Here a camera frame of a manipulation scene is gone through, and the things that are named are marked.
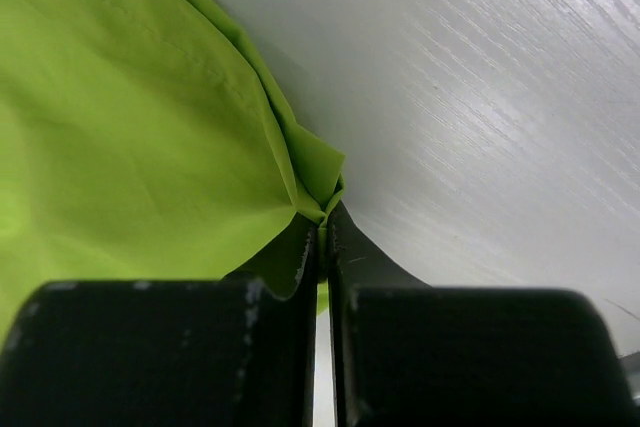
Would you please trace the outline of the lime green shorts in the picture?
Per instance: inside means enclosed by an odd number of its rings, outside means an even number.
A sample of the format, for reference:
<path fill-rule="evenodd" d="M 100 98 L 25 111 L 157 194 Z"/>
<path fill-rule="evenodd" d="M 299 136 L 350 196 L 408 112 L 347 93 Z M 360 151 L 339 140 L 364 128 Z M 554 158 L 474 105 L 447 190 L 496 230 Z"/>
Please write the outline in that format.
<path fill-rule="evenodd" d="M 219 279 L 324 228 L 343 162 L 214 0 L 1 0 L 1 327 L 48 281 Z"/>

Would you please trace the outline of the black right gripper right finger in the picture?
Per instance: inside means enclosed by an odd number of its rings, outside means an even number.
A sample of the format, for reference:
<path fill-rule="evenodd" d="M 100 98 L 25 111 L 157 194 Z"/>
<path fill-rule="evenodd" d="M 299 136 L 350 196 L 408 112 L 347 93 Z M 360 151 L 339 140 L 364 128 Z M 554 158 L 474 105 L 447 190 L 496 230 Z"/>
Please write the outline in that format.
<path fill-rule="evenodd" d="M 593 304 L 564 289 L 433 287 L 344 206 L 327 224 L 340 426 L 635 426 Z"/>

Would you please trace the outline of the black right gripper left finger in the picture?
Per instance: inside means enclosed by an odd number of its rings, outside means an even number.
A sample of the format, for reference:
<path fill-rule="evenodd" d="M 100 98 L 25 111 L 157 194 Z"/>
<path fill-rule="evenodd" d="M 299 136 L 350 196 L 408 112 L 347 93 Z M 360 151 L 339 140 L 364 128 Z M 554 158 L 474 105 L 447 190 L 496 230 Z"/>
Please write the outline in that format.
<path fill-rule="evenodd" d="M 220 280 L 46 283 L 1 350 L 1 422 L 308 426 L 317 270 L 296 216 Z"/>

